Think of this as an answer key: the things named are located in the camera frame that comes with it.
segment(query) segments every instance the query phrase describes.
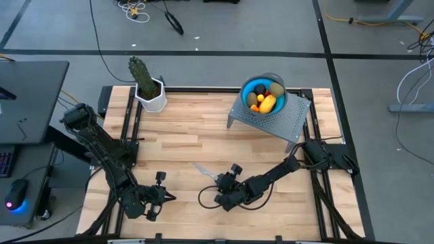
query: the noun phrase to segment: power cable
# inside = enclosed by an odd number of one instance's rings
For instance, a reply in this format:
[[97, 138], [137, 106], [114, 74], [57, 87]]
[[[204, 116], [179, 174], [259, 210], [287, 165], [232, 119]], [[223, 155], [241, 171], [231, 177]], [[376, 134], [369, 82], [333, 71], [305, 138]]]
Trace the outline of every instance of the power cable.
[[165, 10], [163, 10], [163, 9], [161, 9], [161, 8], [153, 5], [152, 2], [150, 2], [149, 4], [151, 4], [153, 7], [155, 7], [159, 11], [163, 12], [166, 20], [170, 23], [170, 25], [173, 27], [173, 29], [175, 29], [175, 31], [179, 35], [183, 35], [184, 34], [184, 29], [182, 28], [181, 23], [179, 23], [179, 21], [175, 18], [175, 16], [169, 12], [169, 8], [167, 8], [165, 0], [163, 0], [163, 3], [164, 3]]
[[202, 201], [201, 201], [201, 195], [202, 195], [202, 193], [203, 193], [205, 190], [207, 190], [207, 189], [209, 189], [209, 188], [218, 188], [218, 186], [207, 186], [207, 187], [205, 187], [204, 189], [202, 189], [201, 191], [199, 191], [199, 194], [197, 195], [197, 201], [199, 202], [200, 206], [202, 206], [204, 209], [216, 209], [216, 208], [218, 208], [218, 207], [221, 207], [221, 206], [222, 206], [221, 204], [216, 205], [216, 206], [212, 206], [212, 207], [208, 207], [208, 206], [205, 206], [205, 205], [202, 203]]
[[[405, 102], [405, 100], [407, 99], [408, 95], [409, 95], [410, 92], [413, 90], [413, 88], [414, 88], [414, 87], [419, 83], [419, 81], [420, 81], [420, 80], [421, 80], [425, 75], [427, 75], [429, 72], [431, 72], [431, 69], [433, 69], [433, 68], [434, 68], [434, 67], [431, 67], [427, 72], [425, 72], [425, 74], [423, 74], [421, 77], [418, 78], [418, 80], [414, 83], [414, 85], [410, 88], [410, 90], [408, 91], [408, 93], [407, 93], [406, 96], [404, 97], [403, 102]], [[401, 147], [402, 147], [404, 150], [406, 150], [408, 153], [410, 153], [411, 155], [417, 157], [417, 158], [420, 159], [420, 160], [423, 160], [423, 161], [426, 162], [426, 163], [429, 163], [429, 164], [431, 164], [431, 165], [434, 165], [434, 162], [432, 162], [432, 161], [430, 161], [430, 160], [428, 160], [428, 159], [426, 159], [426, 158], [424, 158], [424, 157], [421, 157], [421, 156], [417, 155], [416, 153], [412, 152], [411, 150], [407, 149], [407, 148], [403, 145], [402, 141], [399, 139], [398, 128], [399, 128], [399, 122], [401, 121], [401, 110], [402, 110], [402, 106], [403, 106], [403, 104], [401, 104], [401, 106], [399, 107], [398, 119], [397, 119], [396, 127], [395, 127], [395, 137], [397, 138], [397, 141], [399, 142], [399, 145], [401, 145]]]
[[248, 210], [248, 211], [254, 211], [254, 210], [258, 210], [258, 209], [263, 208], [269, 202], [269, 200], [271, 198], [271, 195], [273, 194], [273, 188], [274, 188], [274, 183], [275, 182], [276, 182], [276, 178], [273, 180], [273, 183], [271, 183], [270, 193], [267, 196], [267, 199], [265, 199], [265, 201], [261, 205], [259, 205], [258, 207], [253, 207], [253, 208], [245, 207], [243, 205], [238, 205], [238, 207], [240, 207], [240, 208], [242, 208], [244, 210]]
[[26, 238], [32, 237], [32, 236], [34, 236], [34, 235], [36, 235], [36, 234], [39, 234], [40, 232], [43, 232], [43, 231], [45, 231], [45, 230], [47, 230], [47, 229], [49, 229], [49, 228], [51, 228], [51, 227], [53, 227], [53, 226], [55, 226], [55, 225], [61, 223], [63, 220], [67, 219], [69, 216], [75, 214], [76, 211], [79, 211], [79, 209], [81, 209], [82, 207], [83, 207], [83, 206], [81, 205], [80, 207], [78, 207], [77, 209], [75, 209], [74, 211], [72, 211], [72, 212], [71, 212], [70, 214], [68, 214], [67, 216], [64, 216], [64, 217], [61, 218], [60, 220], [54, 222], [53, 224], [50, 224], [49, 226], [47, 226], [47, 227], [45, 227], [45, 228], [42, 228], [41, 230], [37, 230], [37, 231], [35, 231], [35, 232], [32, 232], [32, 233], [30, 233], [30, 234], [28, 234], [28, 235], [25, 235], [25, 236], [22, 236], [22, 237], [18, 237], [18, 238], [15, 238], [15, 239], [11, 239], [11, 240], [8, 240], [8, 241], [4, 241], [4, 242], [2, 242], [2, 243], [0, 243], [0, 244], [14, 243], [14, 242], [16, 242], [16, 241], [20, 241], [20, 240], [23, 240], [23, 239], [26, 239]]
[[6, 56], [4, 56], [3, 54], [0, 54], [0, 58], [4, 58], [5, 60], [7, 60], [7, 61], [12, 61], [12, 62], [15, 62], [15, 60], [13, 60], [13, 59], [11, 59], [11, 58], [8, 58], [8, 57], [6, 57]]
[[[138, 11], [138, 10], [145, 9], [145, 7], [146, 7], [146, 5], [144, 3], [141, 3], [140, 0], [137, 1], [136, 3], [130, 3], [128, 1], [127, 3], [124, 3], [123, 5], [121, 5], [121, 2], [118, 1], [117, 5], [122, 9], [122, 11], [125, 12], [125, 16], [127, 17], [128, 20], [131, 20], [131, 21], [137, 22], [137, 23], [147, 23], [151, 19], [151, 17], [147, 13], [141, 13]], [[136, 17], [139, 15], [145, 15], [145, 16], [148, 16], [148, 19], [145, 21], [135, 20], [132, 17], [129, 17], [128, 14], [131, 14], [132, 16], [136, 16]]]
[[90, 175], [90, 177], [89, 177], [89, 178], [87, 179], [87, 181], [86, 181], [86, 185], [85, 185], [85, 187], [84, 187], [84, 191], [87, 191], [87, 187], [89, 186], [90, 179], [92, 179], [92, 177], [94, 177], [94, 175], [95, 175], [96, 173], [98, 173], [101, 169], [102, 169], [102, 167], [100, 167], [99, 169], [97, 169], [96, 171], [94, 171], [94, 172]]
[[115, 78], [116, 80], [120, 81], [120, 82], [124, 82], [124, 83], [135, 83], [135, 81], [124, 81], [123, 79], [119, 79], [117, 78], [109, 69], [109, 66], [106, 63], [106, 60], [104, 59], [104, 57], [102, 56], [101, 53], [101, 49], [100, 49], [100, 40], [98, 38], [98, 31], [96, 30], [96, 24], [95, 24], [95, 19], [94, 19], [94, 10], [92, 7], [92, 0], [89, 0], [89, 6], [90, 6], [90, 16], [92, 17], [92, 24], [94, 25], [94, 30], [95, 30], [95, 37], [96, 37], [96, 45], [98, 46], [98, 53], [100, 54], [101, 60], [104, 63], [104, 65], [106, 66], [107, 71], [110, 73], [110, 75]]
[[[349, 19], [344, 19], [344, 18], [335, 18], [335, 17], [331, 17], [330, 15], [328, 15], [327, 13], [327, 5], [324, 6], [324, 14], [327, 18], [331, 19], [331, 20], [335, 20], [335, 21], [340, 21], [340, 22], [348, 22], [349, 24], [352, 24], [353, 22], [356, 22], [358, 24], [363, 24], [366, 26], [382, 26], [382, 25], [388, 25], [391, 24], [391, 22], [383, 22], [383, 23], [376, 23], [376, 24], [372, 24], [372, 23], [367, 23], [367, 22], [363, 22], [363, 21], [358, 21], [355, 20], [354, 18], [349, 18]], [[412, 27], [413, 29], [415, 29], [416, 31], [418, 31], [421, 35], [427, 35], [425, 33], [425, 31], [420, 30], [419, 28], [417, 28], [416, 26], [414, 26], [413, 24], [407, 23], [407, 22], [403, 22], [404, 24], [407, 24], [408, 26]]]
[[57, 102], [58, 102], [61, 106], [63, 106], [63, 107], [65, 108], [65, 110], [68, 110], [68, 107], [65, 106], [65, 104], [61, 103], [61, 102], [59, 101], [59, 99], [57, 99]]
[[433, 50], [431, 49], [430, 51], [429, 51], [429, 53], [427, 54], [427, 62], [425, 62], [425, 63], [423, 63], [423, 64], [421, 64], [420, 66], [418, 66], [418, 67], [416, 67], [416, 68], [414, 68], [413, 70], [411, 70], [410, 72], [408, 72], [406, 75], [404, 75], [404, 77], [402, 78], [402, 80], [401, 80], [401, 82], [399, 82], [399, 85], [398, 85], [398, 88], [396, 89], [396, 98], [397, 98], [397, 100], [398, 100], [398, 102], [399, 102], [399, 104], [401, 104], [401, 100], [399, 99], [399, 90], [400, 90], [400, 88], [401, 88], [401, 85], [402, 85], [402, 83], [406, 80], [406, 78], [407, 78], [407, 76], [408, 75], [410, 75], [410, 74], [412, 74], [413, 72], [415, 72], [415, 71], [417, 71], [419, 68], [422, 68], [422, 67], [424, 67], [425, 65], [427, 65], [428, 64], [428, 71], [429, 71], [429, 77], [428, 77], [428, 79], [416, 90], [416, 95], [414, 96], [414, 99], [409, 103], [409, 104], [413, 104], [413, 102], [414, 101], [416, 101], [416, 99], [418, 98], [418, 95], [419, 95], [419, 90], [425, 85], [425, 84], [427, 84], [428, 83], [428, 81], [431, 79], [431, 76], [432, 76], [432, 73], [431, 73], [431, 61], [433, 60], [433, 59], [431, 59], [431, 60], [429, 60], [429, 55], [431, 54], [431, 52], [432, 52]]
[[423, 30], [423, 34], [419, 35], [419, 38], [414, 43], [410, 44], [407, 49], [413, 50], [419, 47], [419, 56], [420, 56], [420, 62], [423, 63], [426, 61], [425, 53], [431, 52], [434, 48], [434, 31], [431, 31], [430, 33], [426, 34], [427, 29], [432, 25], [434, 22], [434, 19], [430, 21], [430, 23], [425, 27]]
[[22, 179], [25, 179], [28, 175], [30, 175], [31, 173], [33, 173], [33, 172], [35, 172], [35, 171], [37, 171], [37, 170], [44, 169], [44, 168], [46, 168], [46, 167], [51, 167], [51, 166], [53, 166], [53, 167], [54, 167], [54, 166], [59, 166], [59, 165], [63, 164], [64, 161], [65, 161], [65, 156], [63, 155], [63, 151], [62, 151], [62, 150], [60, 150], [60, 153], [61, 153], [61, 155], [62, 155], [62, 160], [61, 160], [60, 163], [57, 163], [57, 164], [54, 164], [54, 165], [41, 166], [41, 167], [37, 167], [37, 168], [35, 168], [35, 169], [32, 169], [32, 170], [30, 170], [29, 172], [27, 172], [27, 174], [25, 174], [25, 175], [22, 177]]
[[71, 96], [69, 93], [67, 93], [64, 90], [60, 90], [63, 94], [67, 95], [70, 99], [72, 99], [75, 103], [80, 103], [77, 99], [75, 99], [73, 96]]
[[59, 96], [59, 99], [62, 100], [63, 102], [66, 102], [67, 104], [71, 105], [71, 106], [75, 106], [73, 103], [66, 101], [64, 98], [61, 98]]

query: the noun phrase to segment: cactus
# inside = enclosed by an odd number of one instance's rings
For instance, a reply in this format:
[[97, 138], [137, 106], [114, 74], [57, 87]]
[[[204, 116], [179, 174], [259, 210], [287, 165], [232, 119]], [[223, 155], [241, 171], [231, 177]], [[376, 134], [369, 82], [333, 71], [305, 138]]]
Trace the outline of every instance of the cactus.
[[146, 65], [140, 58], [132, 56], [128, 62], [128, 68], [138, 84], [138, 88], [140, 89], [139, 95], [142, 98], [151, 100], [160, 94], [159, 87], [152, 80]]

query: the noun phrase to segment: perforated metal stand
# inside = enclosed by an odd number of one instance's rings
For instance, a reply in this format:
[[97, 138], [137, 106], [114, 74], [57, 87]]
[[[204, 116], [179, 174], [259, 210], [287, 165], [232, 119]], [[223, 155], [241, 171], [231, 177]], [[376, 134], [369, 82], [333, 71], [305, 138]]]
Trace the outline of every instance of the perforated metal stand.
[[257, 119], [254, 115], [244, 112], [242, 109], [243, 102], [237, 96], [228, 114], [226, 127], [228, 129], [231, 128], [233, 121], [236, 119], [266, 133], [273, 134], [288, 141], [285, 150], [288, 153], [298, 142], [310, 105], [311, 102], [308, 100], [288, 93], [288, 101], [280, 112], [263, 119]]

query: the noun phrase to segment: wooden tabletop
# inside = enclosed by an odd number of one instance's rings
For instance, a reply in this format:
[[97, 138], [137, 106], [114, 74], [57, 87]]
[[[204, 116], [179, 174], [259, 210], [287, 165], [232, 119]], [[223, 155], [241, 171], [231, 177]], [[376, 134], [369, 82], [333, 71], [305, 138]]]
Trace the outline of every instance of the wooden tabletop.
[[[129, 90], [128, 86], [115, 86], [111, 93], [104, 129], [114, 138], [121, 135]], [[199, 191], [215, 183], [202, 175], [193, 166], [194, 162], [215, 174], [225, 173], [236, 163], [243, 168], [237, 177], [242, 181], [263, 174], [286, 157], [287, 142], [282, 139], [239, 121], [226, 128], [236, 95], [168, 92], [168, 104], [162, 113], [142, 112], [138, 137], [146, 140], [140, 142], [133, 173], [140, 184], [152, 185], [157, 171], [167, 172], [163, 185], [177, 199], [164, 204], [156, 222], [149, 222], [145, 217], [130, 220], [124, 216], [121, 237], [154, 238], [156, 233], [162, 233], [164, 239], [274, 240], [276, 235], [281, 235], [283, 240], [320, 240], [311, 177], [306, 170], [277, 181], [270, 201], [256, 211], [236, 207], [225, 212], [222, 208], [204, 209], [198, 204]], [[321, 136], [340, 136], [330, 90], [313, 89], [313, 96]], [[134, 100], [132, 115], [136, 105]], [[129, 136], [133, 123], [134, 116], [130, 120]], [[329, 141], [332, 142], [340, 143], [340, 139]], [[301, 150], [296, 156], [303, 158]], [[353, 230], [364, 236], [350, 175], [342, 170], [329, 170], [329, 175], [336, 208]], [[89, 183], [77, 233], [89, 228], [98, 217], [108, 195], [109, 187], [104, 172], [100, 171]], [[203, 204], [215, 205], [215, 196], [215, 189], [205, 191], [201, 198]], [[264, 199], [249, 207], [260, 205]], [[329, 215], [323, 209], [331, 237]], [[112, 215], [111, 230], [116, 213]]]

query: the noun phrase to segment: gray floor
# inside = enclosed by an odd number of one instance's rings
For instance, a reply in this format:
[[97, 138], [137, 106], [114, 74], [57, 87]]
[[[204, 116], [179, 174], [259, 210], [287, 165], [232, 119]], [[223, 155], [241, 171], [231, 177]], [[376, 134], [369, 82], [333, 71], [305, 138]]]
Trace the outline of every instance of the gray floor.
[[[0, 1], [0, 36], [20, 4]], [[168, 2], [168, 7], [184, 25], [185, 36], [178, 36], [161, 12], [146, 7], [151, 15], [147, 24], [125, 19], [111, 1], [93, 0], [94, 15], [102, 49], [106, 50], [214, 50], [323, 52], [312, 3], [306, 0], [241, 0], [204, 4]], [[365, 3], [348, 0], [320, 0], [328, 13], [337, 18], [385, 13], [396, 1]], [[415, 1], [407, 14], [431, 18], [434, 3]], [[339, 54], [409, 54], [406, 46], [418, 38], [408, 26], [360, 26], [325, 19], [333, 53]], [[84, 49], [93, 50], [96, 42], [87, 0], [32, 0], [6, 48], [8, 49]], [[68, 60], [71, 66], [63, 89], [82, 102], [97, 105], [103, 85], [119, 84], [106, 71], [98, 56], [24, 56], [17, 60]], [[288, 87], [331, 87], [326, 61], [315, 58], [255, 58], [146, 56], [153, 76], [163, 75], [168, 85], [240, 86], [245, 79], [265, 71], [281, 75]], [[122, 79], [131, 79], [127, 56], [107, 56], [111, 70]], [[396, 102], [396, 87], [418, 61], [335, 60], [336, 72], [347, 109], [366, 197], [376, 238], [400, 243], [430, 243], [434, 213], [434, 167], [409, 155], [395, 138], [397, 117], [387, 112]], [[409, 77], [403, 90], [409, 89], [417, 74]], [[420, 91], [420, 102], [431, 101], [433, 82]], [[52, 125], [58, 123], [64, 109], [56, 107]], [[429, 115], [403, 115], [399, 135], [408, 148], [432, 159], [433, 121]], [[63, 168], [54, 174], [58, 187], [58, 205], [53, 219], [58, 220], [79, 206], [83, 185], [89, 175], [87, 166], [66, 155]], [[73, 236], [79, 214], [61, 225], [34, 237], [47, 239]], [[46, 226], [38, 222], [35, 230]], [[0, 241], [19, 237], [27, 230], [1, 227]]]

